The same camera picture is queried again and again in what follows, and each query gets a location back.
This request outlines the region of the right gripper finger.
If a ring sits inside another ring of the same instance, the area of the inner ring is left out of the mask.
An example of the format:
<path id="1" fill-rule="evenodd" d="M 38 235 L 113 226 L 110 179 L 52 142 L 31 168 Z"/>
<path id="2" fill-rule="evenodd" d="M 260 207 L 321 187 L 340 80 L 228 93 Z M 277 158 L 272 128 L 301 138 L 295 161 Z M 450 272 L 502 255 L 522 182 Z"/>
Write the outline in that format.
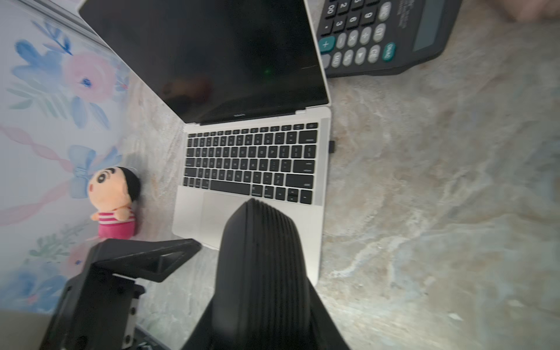
<path id="1" fill-rule="evenodd" d="M 223 231 L 214 295 L 184 349 L 348 349 L 306 273 L 295 223 L 251 199 Z"/>

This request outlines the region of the black calculator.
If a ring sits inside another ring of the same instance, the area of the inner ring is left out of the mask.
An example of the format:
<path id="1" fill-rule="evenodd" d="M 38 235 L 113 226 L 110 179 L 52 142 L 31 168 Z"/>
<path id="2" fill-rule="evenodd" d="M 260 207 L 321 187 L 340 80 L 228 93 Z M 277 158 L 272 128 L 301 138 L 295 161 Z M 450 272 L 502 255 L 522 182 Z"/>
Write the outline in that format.
<path id="1" fill-rule="evenodd" d="M 329 78 L 389 76 L 439 57 L 458 0 L 324 1 L 316 33 Z"/>

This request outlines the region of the silver laptop black screen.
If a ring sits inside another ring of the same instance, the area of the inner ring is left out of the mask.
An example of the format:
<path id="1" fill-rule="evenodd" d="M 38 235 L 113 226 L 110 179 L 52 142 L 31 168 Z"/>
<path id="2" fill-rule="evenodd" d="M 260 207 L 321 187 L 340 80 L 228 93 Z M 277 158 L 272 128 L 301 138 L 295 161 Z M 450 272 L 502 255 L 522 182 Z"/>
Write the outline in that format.
<path id="1" fill-rule="evenodd" d="M 250 198 L 296 224 L 317 283 L 332 112 L 305 1 L 82 1 L 77 11 L 183 122 L 175 236 L 219 249 Z"/>

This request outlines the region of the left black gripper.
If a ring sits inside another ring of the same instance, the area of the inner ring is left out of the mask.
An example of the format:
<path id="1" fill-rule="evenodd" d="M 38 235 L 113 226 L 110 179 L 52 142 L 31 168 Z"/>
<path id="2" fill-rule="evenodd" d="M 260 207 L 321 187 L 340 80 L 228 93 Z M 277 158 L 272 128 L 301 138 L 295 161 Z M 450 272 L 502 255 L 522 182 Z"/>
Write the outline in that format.
<path id="1" fill-rule="evenodd" d="M 139 299 L 145 293 L 132 279 L 162 282 L 201 248 L 194 239 L 107 239 L 97 244 L 90 260 L 98 268 L 68 280 L 39 348 L 132 349 Z"/>

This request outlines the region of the plush doll pink striped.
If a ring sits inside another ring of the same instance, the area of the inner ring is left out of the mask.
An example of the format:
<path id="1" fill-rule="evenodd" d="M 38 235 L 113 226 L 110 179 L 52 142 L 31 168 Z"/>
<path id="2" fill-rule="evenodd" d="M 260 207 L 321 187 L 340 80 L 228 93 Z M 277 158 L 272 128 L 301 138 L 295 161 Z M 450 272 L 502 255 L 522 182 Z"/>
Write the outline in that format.
<path id="1" fill-rule="evenodd" d="M 139 199 L 141 182 L 132 170 L 102 169 L 93 175 L 87 191 L 96 209 L 90 218 L 99 224 L 99 240 L 128 240 L 136 235 L 134 202 Z"/>

